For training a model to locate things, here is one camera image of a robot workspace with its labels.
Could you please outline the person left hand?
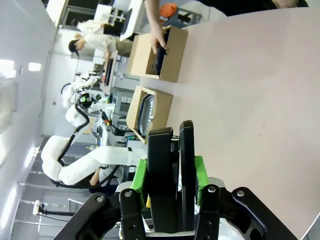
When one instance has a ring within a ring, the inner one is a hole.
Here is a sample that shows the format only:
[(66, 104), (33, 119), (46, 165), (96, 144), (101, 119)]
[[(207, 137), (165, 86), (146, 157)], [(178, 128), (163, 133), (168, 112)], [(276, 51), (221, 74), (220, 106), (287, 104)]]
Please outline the person left hand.
[(298, 0), (272, 0), (273, 4), (278, 9), (296, 8)]

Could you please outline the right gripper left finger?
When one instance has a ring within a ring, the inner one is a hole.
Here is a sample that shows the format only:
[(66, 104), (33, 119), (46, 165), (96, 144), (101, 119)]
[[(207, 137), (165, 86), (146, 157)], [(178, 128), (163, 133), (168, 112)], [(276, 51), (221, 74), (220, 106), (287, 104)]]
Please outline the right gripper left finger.
[(55, 240), (101, 240), (120, 222), (124, 240), (145, 240), (142, 209), (147, 160), (141, 159), (131, 184), (113, 196), (94, 193), (54, 237)]

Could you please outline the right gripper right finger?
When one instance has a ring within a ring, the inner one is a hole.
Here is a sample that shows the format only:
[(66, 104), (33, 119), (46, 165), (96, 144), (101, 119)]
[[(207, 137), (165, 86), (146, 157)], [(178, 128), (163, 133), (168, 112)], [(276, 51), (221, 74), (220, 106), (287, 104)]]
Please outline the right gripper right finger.
[(196, 240), (216, 240), (225, 219), (245, 240), (295, 240), (296, 236), (247, 187), (228, 191), (209, 183), (202, 156), (195, 156), (199, 205)]

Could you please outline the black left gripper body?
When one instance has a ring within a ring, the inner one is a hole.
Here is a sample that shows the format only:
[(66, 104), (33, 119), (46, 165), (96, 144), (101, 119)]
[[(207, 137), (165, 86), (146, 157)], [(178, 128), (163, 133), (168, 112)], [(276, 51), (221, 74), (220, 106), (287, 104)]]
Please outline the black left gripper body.
[(89, 93), (81, 94), (77, 99), (77, 105), (79, 107), (90, 107), (92, 104), (92, 98)]

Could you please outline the person right hand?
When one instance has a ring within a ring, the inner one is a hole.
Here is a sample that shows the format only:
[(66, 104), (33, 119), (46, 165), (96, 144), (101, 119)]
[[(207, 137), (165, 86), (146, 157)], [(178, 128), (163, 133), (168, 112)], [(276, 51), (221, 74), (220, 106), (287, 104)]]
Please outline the person right hand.
[(151, 29), (151, 47), (153, 53), (156, 54), (158, 51), (158, 45), (160, 45), (163, 49), (167, 50), (167, 44), (164, 38), (165, 32), (162, 26), (158, 23), (153, 23), (150, 25)]

